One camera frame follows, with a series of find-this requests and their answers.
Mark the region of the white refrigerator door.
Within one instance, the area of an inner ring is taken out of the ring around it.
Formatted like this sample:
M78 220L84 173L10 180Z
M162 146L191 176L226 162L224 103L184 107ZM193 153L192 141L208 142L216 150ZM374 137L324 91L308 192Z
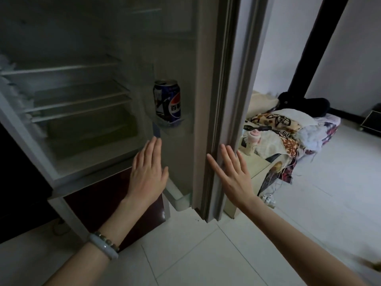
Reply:
M195 60L180 61L159 79L181 88L178 124L153 122L169 167L164 190L177 211L192 208L206 223L220 220L226 197L207 163L221 164L220 144L237 148L249 107L274 0L197 0Z

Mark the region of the person's left forearm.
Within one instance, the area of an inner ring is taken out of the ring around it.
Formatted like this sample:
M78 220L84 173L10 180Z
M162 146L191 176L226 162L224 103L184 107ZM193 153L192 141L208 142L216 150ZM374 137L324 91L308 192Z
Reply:
M101 228L90 234L88 242L43 286L93 286L111 260L118 258L117 247L156 200L148 196L123 199Z

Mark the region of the clear crisper drawer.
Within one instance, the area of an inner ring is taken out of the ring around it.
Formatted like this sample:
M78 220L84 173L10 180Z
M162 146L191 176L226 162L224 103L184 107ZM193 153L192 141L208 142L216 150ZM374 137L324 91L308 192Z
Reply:
M142 144L138 120L124 105L33 124L60 175L93 167Z

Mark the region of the dark red freezer door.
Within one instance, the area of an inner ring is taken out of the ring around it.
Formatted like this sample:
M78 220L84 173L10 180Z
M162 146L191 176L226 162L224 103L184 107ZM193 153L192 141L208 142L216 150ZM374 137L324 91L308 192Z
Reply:
M131 167L64 197L89 232L98 230L114 213L127 194L130 174ZM164 202L160 196L132 227L120 244L120 251L163 224L165 220Z

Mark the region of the pile of patterned cloths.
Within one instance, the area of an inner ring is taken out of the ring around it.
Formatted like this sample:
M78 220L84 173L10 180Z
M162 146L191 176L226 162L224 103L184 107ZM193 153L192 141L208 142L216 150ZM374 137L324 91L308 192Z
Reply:
M276 179L292 184L297 162L320 152L340 124L341 119L336 115L313 118L295 109L275 110L246 119L239 147L246 154L247 133L257 129L261 132L261 141L255 154L273 164L259 193Z

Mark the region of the black post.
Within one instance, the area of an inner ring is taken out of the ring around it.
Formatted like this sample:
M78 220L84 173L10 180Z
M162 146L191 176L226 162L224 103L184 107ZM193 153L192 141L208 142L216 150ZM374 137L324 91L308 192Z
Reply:
M305 97L348 0L323 0L288 92Z

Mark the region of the glass fridge shelf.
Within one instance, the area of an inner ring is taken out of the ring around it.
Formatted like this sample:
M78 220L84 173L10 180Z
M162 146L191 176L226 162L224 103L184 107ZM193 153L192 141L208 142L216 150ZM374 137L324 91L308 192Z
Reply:
M14 69L0 71L1 76L67 71L74 69L86 69L94 67L116 66L118 60L113 58L90 58L82 60L58 60L58 61L41 61L41 62L22 62L15 66Z
M128 89L114 80L36 91L22 109L32 123L97 111L130 102Z

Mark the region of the person's right forearm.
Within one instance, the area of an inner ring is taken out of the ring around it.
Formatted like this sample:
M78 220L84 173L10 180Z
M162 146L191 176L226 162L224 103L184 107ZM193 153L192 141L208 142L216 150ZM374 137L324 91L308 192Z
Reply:
M273 243L307 286L367 286L350 268L273 212L256 196L239 209Z

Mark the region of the black bag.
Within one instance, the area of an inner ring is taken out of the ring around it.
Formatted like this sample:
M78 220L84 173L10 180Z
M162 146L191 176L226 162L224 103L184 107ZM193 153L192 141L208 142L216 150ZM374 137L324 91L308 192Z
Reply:
M297 96L288 91L278 96L277 110L295 109L313 118L324 117L330 110L330 102L325 98L311 98Z

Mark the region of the person's left hand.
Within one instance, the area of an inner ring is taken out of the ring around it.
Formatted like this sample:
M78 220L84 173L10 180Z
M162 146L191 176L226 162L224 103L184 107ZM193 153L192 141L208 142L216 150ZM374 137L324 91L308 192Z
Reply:
M129 188L121 204L134 209L147 209L162 194L162 140L153 137L133 159Z

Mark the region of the person's right hand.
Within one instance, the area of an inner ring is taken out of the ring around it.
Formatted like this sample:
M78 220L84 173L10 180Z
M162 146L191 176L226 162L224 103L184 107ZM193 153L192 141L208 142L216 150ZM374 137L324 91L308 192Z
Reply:
M223 186L223 191L227 198L243 213L250 212L250 207L254 205L257 196L253 193L251 187L250 173L243 156L240 154L242 173L236 173L232 168L231 160L228 156L228 146L220 145L221 156L223 159L223 171L228 176L228 185Z

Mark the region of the blue soda can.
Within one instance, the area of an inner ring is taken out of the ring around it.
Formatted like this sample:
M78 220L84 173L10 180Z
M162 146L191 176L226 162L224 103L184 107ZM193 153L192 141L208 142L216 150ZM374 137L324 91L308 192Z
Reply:
M153 87L155 113L173 124L181 118L181 93L176 80L156 80Z

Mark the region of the white power strip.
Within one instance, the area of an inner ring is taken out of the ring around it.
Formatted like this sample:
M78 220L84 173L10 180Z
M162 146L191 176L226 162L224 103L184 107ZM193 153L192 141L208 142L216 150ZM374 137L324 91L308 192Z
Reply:
M260 199L264 202L264 204L272 209L275 209L276 202L274 198L274 193L264 193L260 196Z

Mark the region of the pink handheld fan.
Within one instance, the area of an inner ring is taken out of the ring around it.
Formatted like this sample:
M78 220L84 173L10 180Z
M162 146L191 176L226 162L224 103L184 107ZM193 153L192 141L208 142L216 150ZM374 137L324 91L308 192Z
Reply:
M246 154L248 156L254 155L258 144L261 141L261 132L257 129L247 133Z

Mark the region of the white jade bangle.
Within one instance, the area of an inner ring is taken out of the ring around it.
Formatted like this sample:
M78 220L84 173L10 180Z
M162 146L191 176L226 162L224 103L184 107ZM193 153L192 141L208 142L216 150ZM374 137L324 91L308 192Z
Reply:
M102 235L100 232L90 233L88 240L98 250L105 254L109 260L116 260L119 257L119 247L115 245L110 239Z

